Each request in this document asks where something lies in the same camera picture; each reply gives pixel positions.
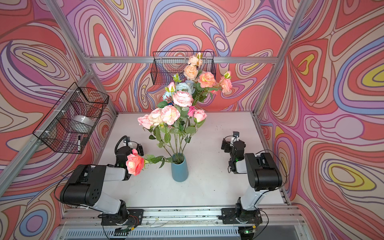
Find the red pink rose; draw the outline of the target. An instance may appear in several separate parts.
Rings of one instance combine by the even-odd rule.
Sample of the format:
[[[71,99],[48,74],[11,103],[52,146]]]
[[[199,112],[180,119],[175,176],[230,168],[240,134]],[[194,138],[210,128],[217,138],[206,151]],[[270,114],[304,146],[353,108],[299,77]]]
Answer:
[[[137,150],[132,150],[132,153],[127,156],[126,167],[128,173],[137,176],[146,167],[146,165],[161,163],[160,168],[165,163],[172,163],[172,157],[166,158],[164,156],[145,155],[140,156]]]

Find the pink bud rose stem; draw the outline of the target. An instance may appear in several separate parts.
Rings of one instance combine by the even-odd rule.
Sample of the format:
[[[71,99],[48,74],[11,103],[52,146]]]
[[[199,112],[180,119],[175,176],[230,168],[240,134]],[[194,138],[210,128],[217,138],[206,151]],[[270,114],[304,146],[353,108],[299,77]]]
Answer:
[[[151,124],[150,124],[150,120],[149,120],[149,115],[144,115],[143,117],[139,117],[138,118],[138,122],[139,122],[139,125],[141,125],[143,127],[143,129],[148,130],[150,132]],[[170,126],[171,126],[171,124],[168,123],[168,122],[165,122],[164,120],[163,120],[163,124],[164,125],[161,126],[161,128],[160,128],[161,135],[162,135],[162,132],[163,132],[165,134],[164,137],[167,135],[168,136],[168,140],[169,140],[170,139]],[[166,142],[165,140],[164,140],[164,142],[165,142],[164,149],[171,156],[171,153],[167,149],[167,145],[168,145],[169,142]]]

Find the magenta pink rose stem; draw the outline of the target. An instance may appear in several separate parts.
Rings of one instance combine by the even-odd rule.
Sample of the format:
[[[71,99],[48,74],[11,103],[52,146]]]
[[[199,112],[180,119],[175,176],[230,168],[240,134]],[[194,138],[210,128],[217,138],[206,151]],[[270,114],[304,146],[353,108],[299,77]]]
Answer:
[[[182,151],[184,151],[187,144],[190,143],[192,136],[195,135],[199,128],[204,124],[206,118],[207,114],[204,110],[196,109],[194,106],[189,107],[188,118],[184,127],[185,144],[182,148]]]

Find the teal ceramic vase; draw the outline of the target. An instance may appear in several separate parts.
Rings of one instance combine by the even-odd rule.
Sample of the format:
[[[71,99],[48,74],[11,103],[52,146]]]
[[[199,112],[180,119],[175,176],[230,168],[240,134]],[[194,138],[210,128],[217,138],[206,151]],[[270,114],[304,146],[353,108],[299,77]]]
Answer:
[[[186,157],[181,153],[172,156],[171,172],[174,181],[184,182],[189,176],[188,164]]]

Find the pink white carnation spray stem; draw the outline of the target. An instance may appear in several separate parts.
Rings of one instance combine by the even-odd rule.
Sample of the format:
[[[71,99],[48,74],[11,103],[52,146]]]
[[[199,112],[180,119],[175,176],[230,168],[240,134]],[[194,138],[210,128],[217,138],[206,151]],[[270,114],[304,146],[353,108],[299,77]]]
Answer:
[[[163,136],[166,142],[169,142],[167,147],[171,149],[171,155],[176,153],[184,154],[182,148],[185,144],[184,127],[188,118],[189,107],[192,106],[193,96],[188,92],[177,91],[175,92],[170,101],[162,101],[162,115],[163,120],[171,124],[170,126],[170,139],[168,136]]]

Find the pale blue white spray stem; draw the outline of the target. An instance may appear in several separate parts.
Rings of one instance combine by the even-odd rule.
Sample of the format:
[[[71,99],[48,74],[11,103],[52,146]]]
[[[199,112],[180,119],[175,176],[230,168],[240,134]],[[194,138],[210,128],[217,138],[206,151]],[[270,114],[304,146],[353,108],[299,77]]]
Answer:
[[[192,80],[186,80],[184,82],[177,82],[177,85],[175,82],[171,82],[167,87],[165,87],[165,93],[163,95],[164,101],[170,101],[172,95],[177,91],[183,91],[188,92],[189,94],[193,94],[195,92],[194,88],[194,81]]]

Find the cream peach rose stem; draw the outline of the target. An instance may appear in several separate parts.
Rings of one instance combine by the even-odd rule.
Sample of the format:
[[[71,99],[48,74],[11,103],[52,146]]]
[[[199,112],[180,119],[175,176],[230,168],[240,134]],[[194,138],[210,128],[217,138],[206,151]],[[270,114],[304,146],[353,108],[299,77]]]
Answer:
[[[201,52],[189,57],[187,66],[184,68],[184,76],[188,81],[195,81],[199,74],[199,69],[203,64]]]

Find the large peach double rose stem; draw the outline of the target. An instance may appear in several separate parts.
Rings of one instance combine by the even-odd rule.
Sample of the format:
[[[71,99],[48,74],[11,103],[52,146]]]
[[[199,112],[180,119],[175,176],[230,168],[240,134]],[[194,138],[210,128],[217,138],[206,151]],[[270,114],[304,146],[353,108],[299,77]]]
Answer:
[[[193,94],[192,106],[202,103],[208,96],[213,96],[218,92],[228,94],[232,91],[232,72],[227,71],[217,82],[215,76],[210,72],[202,73],[195,83],[195,93]]]

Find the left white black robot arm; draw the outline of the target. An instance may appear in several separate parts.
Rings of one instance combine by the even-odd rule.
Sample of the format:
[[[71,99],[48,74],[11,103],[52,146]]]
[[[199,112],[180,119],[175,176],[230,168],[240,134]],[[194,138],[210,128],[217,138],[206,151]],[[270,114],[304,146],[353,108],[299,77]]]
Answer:
[[[132,230],[141,225],[143,210],[128,210],[125,201],[115,199],[103,190],[104,183],[130,179],[133,171],[128,170],[126,162],[131,154],[142,157],[142,145],[138,144],[135,149],[129,146],[115,148],[114,165],[78,165],[61,190],[59,201],[100,212],[98,218],[103,227],[126,226]]]

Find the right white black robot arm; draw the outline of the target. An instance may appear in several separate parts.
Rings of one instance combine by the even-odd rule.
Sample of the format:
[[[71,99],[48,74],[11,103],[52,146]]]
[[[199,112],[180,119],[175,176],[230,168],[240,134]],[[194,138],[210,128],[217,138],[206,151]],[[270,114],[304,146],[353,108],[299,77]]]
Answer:
[[[232,137],[223,138],[221,149],[230,154],[228,172],[247,175],[249,186],[239,197],[234,208],[222,208],[219,219],[223,224],[260,225],[262,220],[259,204],[269,192],[283,186],[283,177],[270,153],[260,151],[256,154],[245,152],[245,142]]]

